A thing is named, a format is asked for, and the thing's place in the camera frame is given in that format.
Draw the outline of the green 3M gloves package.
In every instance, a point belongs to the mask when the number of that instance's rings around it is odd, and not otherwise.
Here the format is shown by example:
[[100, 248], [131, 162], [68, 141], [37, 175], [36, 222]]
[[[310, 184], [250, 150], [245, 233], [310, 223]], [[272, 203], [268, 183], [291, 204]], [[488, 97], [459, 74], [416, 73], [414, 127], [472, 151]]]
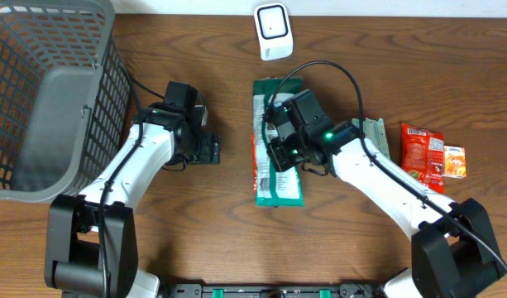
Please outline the green 3M gloves package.
[[304, 207], [304, 197], [297, 167], [276, 172], [267, 154], [267, 142], [275, 135], [262, 121], [263, 114], [272, 100], [282, 79], [265, 78], [253, 83], [253, 132], [256, 139], [256, 164], [258, 170], [256, 205], [261, 207]]

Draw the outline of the light green wipes pack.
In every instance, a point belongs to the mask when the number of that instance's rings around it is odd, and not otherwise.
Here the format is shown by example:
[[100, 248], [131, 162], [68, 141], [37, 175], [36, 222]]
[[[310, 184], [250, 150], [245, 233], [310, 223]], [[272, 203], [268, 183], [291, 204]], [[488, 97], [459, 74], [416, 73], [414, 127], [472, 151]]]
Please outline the light green wipes pack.
[[363, 121], [363, 132], [369, 138], [376, 149], [382, 155], [390, 159], [389, 143], [385, 131], [385, 123], [382, 118], [378, 120], [365, 118]]

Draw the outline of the thin orange sachet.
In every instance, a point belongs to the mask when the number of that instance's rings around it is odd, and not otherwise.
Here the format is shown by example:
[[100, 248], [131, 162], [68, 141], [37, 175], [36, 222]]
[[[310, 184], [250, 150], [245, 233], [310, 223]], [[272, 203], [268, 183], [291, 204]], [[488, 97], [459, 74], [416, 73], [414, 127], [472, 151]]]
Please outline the thin orange sachet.
[[256, 139], [255, 139], [255, 133], [253, 132], [251, 134], [251, 156], [252, 156], [252, 171], [253, 171], [253, 193], [256, 195], [257, 192], [257, 176], [258, 176], [258, 170], [257, 170], [257, 164], [256, 164]]

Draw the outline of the large orange snack bag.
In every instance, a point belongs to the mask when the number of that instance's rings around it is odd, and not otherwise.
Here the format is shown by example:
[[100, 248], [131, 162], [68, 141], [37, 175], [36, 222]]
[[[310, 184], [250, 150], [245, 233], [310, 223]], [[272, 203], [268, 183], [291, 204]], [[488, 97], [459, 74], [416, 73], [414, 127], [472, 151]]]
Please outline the large orange snack bag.
[[402, 123], [401, 168], [431, 190], [443, 194], [443, 134]]

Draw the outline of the small orange tissue box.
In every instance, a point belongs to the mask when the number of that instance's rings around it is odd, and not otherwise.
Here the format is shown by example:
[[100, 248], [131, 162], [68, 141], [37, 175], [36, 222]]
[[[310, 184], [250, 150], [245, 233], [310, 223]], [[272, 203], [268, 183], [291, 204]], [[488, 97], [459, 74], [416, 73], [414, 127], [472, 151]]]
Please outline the small orange tissue box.
[[464, 147], [444, 147], [444, 173], [449, 178], [466, 178], [466, 152]]

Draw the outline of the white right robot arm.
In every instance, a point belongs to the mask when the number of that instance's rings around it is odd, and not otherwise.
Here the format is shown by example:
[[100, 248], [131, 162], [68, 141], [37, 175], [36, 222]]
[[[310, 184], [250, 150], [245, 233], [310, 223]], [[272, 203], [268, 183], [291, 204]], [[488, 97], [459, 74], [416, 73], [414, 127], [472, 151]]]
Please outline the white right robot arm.
[[278, 172], [321, 166], [354, 186], [400, 227], [411, 243], [411, 266], [386, 281], [384, 297], [475, 297], [507, 277], [485, 208], [458, 204], [422, 185], [361, 137], [351, 123], [285, 124], [268, 140]]

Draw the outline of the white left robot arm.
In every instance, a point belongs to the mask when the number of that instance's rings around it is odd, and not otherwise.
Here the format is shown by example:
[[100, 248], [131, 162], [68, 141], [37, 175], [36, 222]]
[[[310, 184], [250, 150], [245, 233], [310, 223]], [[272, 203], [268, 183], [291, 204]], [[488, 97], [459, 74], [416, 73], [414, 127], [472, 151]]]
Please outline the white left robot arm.
[[165, 166], [217, 164], [208, 111], [159, 104], [136, 115], [109, 165], [76, 195], [51, 202], [44, 279], [64, 297], [157, 297], [160, 278], [138, 265], [135, 211]]

